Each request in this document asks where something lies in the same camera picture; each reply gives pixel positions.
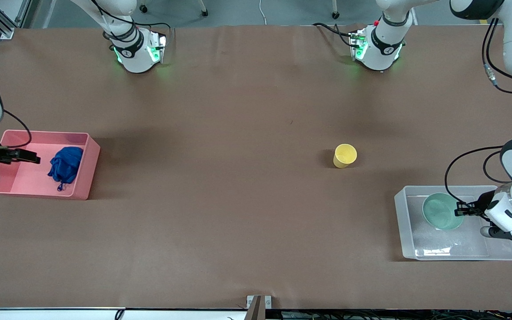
mint green bowl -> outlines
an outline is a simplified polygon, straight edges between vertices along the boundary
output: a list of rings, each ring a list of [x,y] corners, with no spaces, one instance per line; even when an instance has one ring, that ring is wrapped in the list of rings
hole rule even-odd
[[[463,216],[456,216],[457,200],[449,194],[429,195],[422,205],[422,214],[428,223],[439,230],[453,230],[464,221]]]

blue cloth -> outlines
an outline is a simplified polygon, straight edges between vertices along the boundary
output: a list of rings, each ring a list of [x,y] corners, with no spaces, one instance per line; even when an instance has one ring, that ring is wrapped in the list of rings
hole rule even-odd
[[[71,184],[78,173],[83,150],[78,147],[64,147],[51,159],[51,176],[55,181],[60,182],[57,190],[63,190],[63,184]]]

yellow cup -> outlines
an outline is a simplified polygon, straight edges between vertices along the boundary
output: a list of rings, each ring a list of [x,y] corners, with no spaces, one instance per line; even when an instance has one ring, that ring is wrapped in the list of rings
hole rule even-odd
[[[333,164],[337,168],[345,168],[357,159],[357,149],[351,144],[340,144],[335,148],[335,156],[333,156]]]

brown table surface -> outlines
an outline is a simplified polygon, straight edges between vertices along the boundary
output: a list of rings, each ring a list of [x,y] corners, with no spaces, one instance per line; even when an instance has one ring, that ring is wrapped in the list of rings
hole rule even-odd
[[[136,75],[101,30],[17,30],[0,45],[6,108],[102,151],[87,201],[0,196],[0,306],[512,309],[512,262],[404,259],[393,201],[512,138],[484,32],[414,27],[379,73],[315,27],[179,29]],[[332,168],[341,143],[352,168]],[[490,184],[485,156],[451,184]]]

metal bracket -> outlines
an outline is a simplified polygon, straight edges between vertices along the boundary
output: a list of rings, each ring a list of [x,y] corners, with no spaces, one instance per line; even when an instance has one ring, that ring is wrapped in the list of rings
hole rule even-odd
[[[14,29],[16,27],[18,27],[18,25],[0,10],[0,38],[2,40],[13,38]]]
[[[244,320],[265,320],[266,309],[272,308],[272,296],[247,296],[246,307]]]
[[[246,296],[246,308],[250,308],[255,296]],[[264,298],[264,307],[272,308],[272,296],[261,296]]]
[[[351,59],[353,61],[362,59],[363,52],[366,51],[366,47],[368,46],[366,41],[366,29],[361,29],[349,33],[349,43],[352,45],[350,47]]]

